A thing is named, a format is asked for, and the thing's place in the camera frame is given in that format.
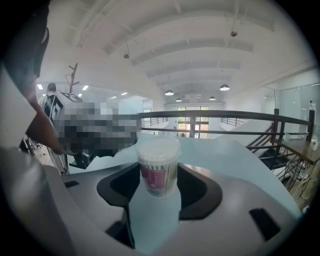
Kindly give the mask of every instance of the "white ceiling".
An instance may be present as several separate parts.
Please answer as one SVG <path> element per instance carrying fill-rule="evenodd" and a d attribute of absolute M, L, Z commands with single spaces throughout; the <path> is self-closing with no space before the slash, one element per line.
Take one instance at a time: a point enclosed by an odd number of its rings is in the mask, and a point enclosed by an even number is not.
<path fill-rule="evenodd" d="M 36 88 L 36 96 L 39 99 L 43 94 L 47 92 L 48 82 L 41 83 L 42 90 L 40 90 L 38 87 Z M 57 92 L 64 92 L 69 93 L 70 87 L 67 83 L 57 82 L 56 84 L 56 90 Z M 84 85 L 74 85 L 72 89 L 72 93 L 75 95 L 81 95 L 81 98 L 84 102 L 91 102 L 91 103 L 114 103 L 114 102 L 128 102 L 128 101 L 142 101 L 145 98 L 132 95 L 130 93 L 127 93 L 125 95 L 121 95 L 125 93 L 126 91 L 118 91 L 118 90 L 112 90 L 107 88 L 99 88 L 94 86 L 89 86 L 86 90 L 82 90 Z"/>
<path fill-rule="evenodd" d="M 195 94 L 223 102 L 315 64 L 266 0 L 56 0 L 48 27 L 40 80 L 62 80 L 77 61 L 83 83 L 166 103 Z M 222 84 L 231 90 L 219 91 Z M 169 89 L 175 95 L 163 96 Z"/>

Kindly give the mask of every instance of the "wall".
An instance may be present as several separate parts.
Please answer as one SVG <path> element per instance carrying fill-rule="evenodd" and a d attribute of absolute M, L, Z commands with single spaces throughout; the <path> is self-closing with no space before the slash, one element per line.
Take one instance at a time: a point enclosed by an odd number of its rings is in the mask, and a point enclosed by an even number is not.
<path fill-rule="evenodd" d="M 229 97 L 225 102 L 225 110 L 264 113 L 266 111 L 264 88 Z"/>

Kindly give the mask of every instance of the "paper cup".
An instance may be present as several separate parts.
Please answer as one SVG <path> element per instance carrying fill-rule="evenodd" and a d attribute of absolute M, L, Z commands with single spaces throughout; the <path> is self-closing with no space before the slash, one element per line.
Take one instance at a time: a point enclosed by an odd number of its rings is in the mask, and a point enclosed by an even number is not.
<path fill-rule="evenodd" d="M 157 138 L 136 147 L 141 176 L 150 195 L 161 198 L 177 184 L 180 143 L 175 138 Z"/>

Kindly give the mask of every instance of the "black rubber pad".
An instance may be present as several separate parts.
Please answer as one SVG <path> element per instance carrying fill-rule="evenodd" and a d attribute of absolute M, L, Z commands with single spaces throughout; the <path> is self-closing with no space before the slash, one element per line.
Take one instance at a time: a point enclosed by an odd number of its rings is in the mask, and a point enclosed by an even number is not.
<path fill-rule="evenodd" d="M 252 209 L 249 214 L 266 241 L 280 232 L 281 229 L 265 209 Z"/>

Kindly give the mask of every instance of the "window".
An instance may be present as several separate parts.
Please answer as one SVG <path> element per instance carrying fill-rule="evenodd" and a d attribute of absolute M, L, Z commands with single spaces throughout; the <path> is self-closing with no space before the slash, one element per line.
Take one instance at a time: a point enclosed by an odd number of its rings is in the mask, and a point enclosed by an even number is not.
<path fill-rule="evenodd" d="M 208 106 L 178 106 L 178 111 L 188 110 L 209 110 Z M 190 117 L 178 117 L 178 130 L 190 130 Z M 209 118 L 208 117 L 196 117 L 195 118 L 195 130 L 196 131 L 208 131 L 209 130 Z M 181 137 L 189 137 L 189 132 L 178 132 Z M 196 132 L 195 138 L 207 139 L 208 133 Z"/>

